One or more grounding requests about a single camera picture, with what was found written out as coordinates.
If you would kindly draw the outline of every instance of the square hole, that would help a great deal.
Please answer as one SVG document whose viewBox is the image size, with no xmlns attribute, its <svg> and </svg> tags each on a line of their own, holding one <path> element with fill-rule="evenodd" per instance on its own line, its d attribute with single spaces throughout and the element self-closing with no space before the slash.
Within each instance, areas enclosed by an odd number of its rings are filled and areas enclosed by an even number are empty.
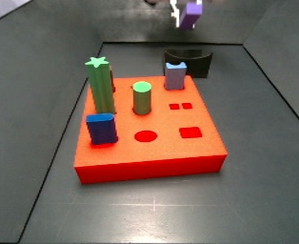
<svg viewBox="0 0 299 244">
<path fill-rule="evenodd" d="M 191 103 L 182 103 L 182 106 L 186 110 L 194 109 L 194 105 Z"/>
<path fill-rule="evenodd" d="M 179 128 L 182 138 L 199 138 L 203 137 L 203 132 L 199 127 Z"/>
<path fill-rule="evenodd" d="M 179 103 L 171 103 L 170 104 L 171 110 L 180 110 L 180 105 Z"/>
</svg>

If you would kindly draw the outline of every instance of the red circle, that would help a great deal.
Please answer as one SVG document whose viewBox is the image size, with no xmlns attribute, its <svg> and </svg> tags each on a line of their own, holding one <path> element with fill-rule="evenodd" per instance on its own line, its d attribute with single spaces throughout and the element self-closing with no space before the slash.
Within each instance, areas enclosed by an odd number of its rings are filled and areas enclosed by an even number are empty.
<svg viewBox="0 0 299 244">
<path fill-rule="evenodd" d="M 158 133 L 154 131 L 140 131 L 135 134 L 135 139 L 140 142 L 151 142 L 156 137 Z"/>
</svg>

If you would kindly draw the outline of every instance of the dark gray surface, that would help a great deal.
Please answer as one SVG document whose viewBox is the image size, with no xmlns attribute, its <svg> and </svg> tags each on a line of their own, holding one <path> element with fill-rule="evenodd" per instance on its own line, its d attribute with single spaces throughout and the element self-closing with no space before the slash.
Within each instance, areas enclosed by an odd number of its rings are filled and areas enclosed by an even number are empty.
<svg viewBox="0 0 299 244">
<path fill-rule="evenodd" d="M 0 242 L 16 242 L 102 41 L 72 0 L 0 20 Z"/>
<path fill-rule="evenodd" d="M 242 47 L 187 47 L 215 52 L 196 82 L 230 150 L 222 172 L 80 185 L 83 97 L 23 243 L 299 243 L 299 120 Z M 102 55 L 116 77 L 162 75 L 167 48 L 104 45 Z"/>
<path fill-rule="evenodd" d="M 204 0 L 195 30 L 178 30 L 168 3 L 83 0 L 106 42 L 206 42 L 243 44 L 275 0 Z"/>
<path fill-rule="evenodd" d="M 279 0 L 244 44 L 299 115 L 299 0 Z"/>
</svg>

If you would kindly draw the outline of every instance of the shape sorter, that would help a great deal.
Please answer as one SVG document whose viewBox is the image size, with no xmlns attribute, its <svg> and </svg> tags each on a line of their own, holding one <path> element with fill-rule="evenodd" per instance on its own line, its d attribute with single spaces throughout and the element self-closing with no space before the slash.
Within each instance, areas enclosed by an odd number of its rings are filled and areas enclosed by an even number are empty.
<svg viewBox="0 0 299 244">
<path fill-rule="evenodd" d="M 151 112 L 134 112 L 132 85 L 151 83 Z M 83 184 L 216 173 L 228 152 L 191 76 L 184 89 L 167 91 L 164 76 L 115 78 L 119 141 L 94 145 L 86 118 L 95 113 L 88 90 L 75 170 Z"/>
</svg>

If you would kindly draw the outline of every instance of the lavender block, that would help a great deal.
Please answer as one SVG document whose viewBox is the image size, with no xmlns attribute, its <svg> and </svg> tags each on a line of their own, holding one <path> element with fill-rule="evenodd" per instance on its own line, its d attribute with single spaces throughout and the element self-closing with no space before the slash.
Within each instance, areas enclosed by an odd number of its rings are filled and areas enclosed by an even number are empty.
<svg viewBox="0 0 299 244">
<path fill-rule="evenodd" d="M 179 20 L 179 28 L 184 30 L 194 29 L 194 25 L 202 17 L 203 12 L 204 5 L 198 5 L 196 3 L 187 3 Z"/>
<path fill-rule="evenodd" d="M 182 90 L 184 89 L 184 76 L 187 66 L 182 62 L 179 65 L 166 64 L 166 90 Z"/>
</svg>

